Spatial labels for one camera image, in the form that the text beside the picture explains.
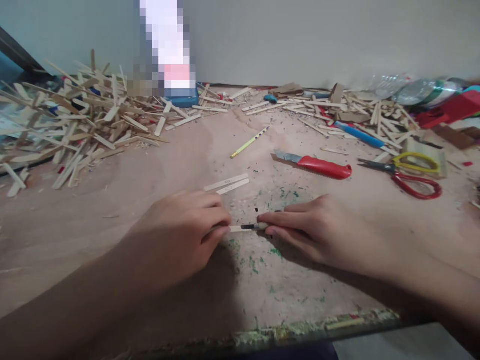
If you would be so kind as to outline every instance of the white wall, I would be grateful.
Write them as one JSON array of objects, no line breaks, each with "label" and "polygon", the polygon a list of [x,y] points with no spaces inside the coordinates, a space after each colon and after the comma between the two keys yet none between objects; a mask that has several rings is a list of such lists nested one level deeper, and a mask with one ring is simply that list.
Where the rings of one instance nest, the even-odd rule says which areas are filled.
[{"label": "white wall", "polygon": [[[7,0],[0,26],[46,69],[72,60],[131,69],[135,0]],[[199,81],[305,87],[364,74],[477,77],[477,0],[184,0]]]},{"label": "white wall", "polygon": [[200,81],[354,85],[480,74],[477,0],[184,0]]},{"label": "white wall", "polygon": [[4,0],[0,26],[47,71],[57,74],[47,58],[76,74],[73,60],[90,64],[95,49],[98,67],[111,63],[133,68],[139,43],[138,10],[134,0]]}]

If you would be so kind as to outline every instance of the yellow pencil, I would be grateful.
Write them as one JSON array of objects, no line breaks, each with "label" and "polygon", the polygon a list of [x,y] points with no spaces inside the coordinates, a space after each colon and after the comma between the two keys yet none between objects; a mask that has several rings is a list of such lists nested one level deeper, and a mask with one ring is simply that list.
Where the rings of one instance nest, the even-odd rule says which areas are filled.
[{"label": "yellow pencil", "polygon": [[253,142],[255,142],[255,140],[257,140],[259,137],[261,137],[263,134],[265,134],[269,128],[270,128],[270,126],[267,126],[262,131],[260,131],[257,135],[255,135],[255,137],[252,140],[250,140],[245,145],[243,145],[241,148],[239,148],[237,151],[235,151],[235,153],[232,156],[230,156],[230,159],[233,159],[238,154],[240,154],[243,150],[248,148],[251,144],[253,144]]}]

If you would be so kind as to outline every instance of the plastic bottle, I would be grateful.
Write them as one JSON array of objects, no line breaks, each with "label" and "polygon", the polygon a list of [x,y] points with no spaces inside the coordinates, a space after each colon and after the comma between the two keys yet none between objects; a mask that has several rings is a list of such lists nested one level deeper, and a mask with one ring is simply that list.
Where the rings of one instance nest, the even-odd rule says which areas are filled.
[{"label": "plastic bottle", "polygon": [[369,91],[375,93],[379,99],[385,100],[411,82],[412,78],[406,73],[397,75],[374,75],[369,86]]},{"label": "plastic bottle", "polygon": [[391,99],[401,105],[434,108],[443,104],[462,88],[453,81],[420,79],[405,86]]}]

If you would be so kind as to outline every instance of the plywood surface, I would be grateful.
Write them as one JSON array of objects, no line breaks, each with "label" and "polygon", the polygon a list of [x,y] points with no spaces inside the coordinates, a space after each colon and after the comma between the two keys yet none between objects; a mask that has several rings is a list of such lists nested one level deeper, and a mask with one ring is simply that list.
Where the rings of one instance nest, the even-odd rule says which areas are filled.
[{"label": "plywood surface", "polygon": [[[246,117],[240,108],[172,130],[170,144],[159,148],[132,145],[83,172],[74,189],[51,189],[52,164],[32,169],[29,189],[13,199],[6,197],[11,180],[0,179],[0,185],[7,184],[0,189],[0,316],[106,252],[154,201],[245,173],[250,184],[222,196],[233,225],[332,194],[385,236],[430,249],[480,277],[480,214],[467,204],[474,185],[469,178],[478,179],[478,165],[452,171],[441,182],[441,198],[421,201],[386,174],[356,165],[356,158],[374,159],[379,150],[356,140],[326,140],[296,120],[297,114]],[[229,158],[268,125],[260,140]],[[274,149],[351,164],[352,178],[333,180],[274,161]],[[141,351],[385,306],[410,307],[412,300],[368,279],[315,266],[256,232],[237,233],[224,240],[205,271],[145,303],[90,346],[98,356]]]}]

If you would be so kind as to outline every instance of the scissors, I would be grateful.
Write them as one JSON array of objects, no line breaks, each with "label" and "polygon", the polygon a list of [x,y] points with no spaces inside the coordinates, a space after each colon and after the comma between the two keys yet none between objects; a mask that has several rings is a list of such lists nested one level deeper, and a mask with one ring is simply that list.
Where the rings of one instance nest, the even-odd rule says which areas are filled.
[{"label": "scissors", "polygon": [[[419,159],[423,163],[426,163],[429,167],[422,167],[402,162],[402,159],[407,157]],[[438,174],[440,172],[440,165],[435,160],[419,152],[404,152],[400,156],[394,157],[391,161],[397,168],[410,169],[427,174]]]},{"label": "scissors", "polygon": [[[397,165],[395,164],[384,164],[380,162],[368,161],[363,159],[358,159],[358,161],[361,162],[359,164],[360,166],[363,166],[369,169],[383,171],[385,173],[390,174],[391,179],[399,187],[405,190],[407,194],[413,196],[414,198],[417,198],[420,200],[433,200],[433,199],[439,198],[442,195],[442,187],[437,182],[430,179],[423,178],[423,177],[408,176],[408,175],[402,174],[401,172],[397,171]],[[404,180],[430,185],[431,187],[433,187],[433,193],[430,195],[424,195],[420,192],[417,192],[413,190],[410,186],[408,186],[408,184]]]}]

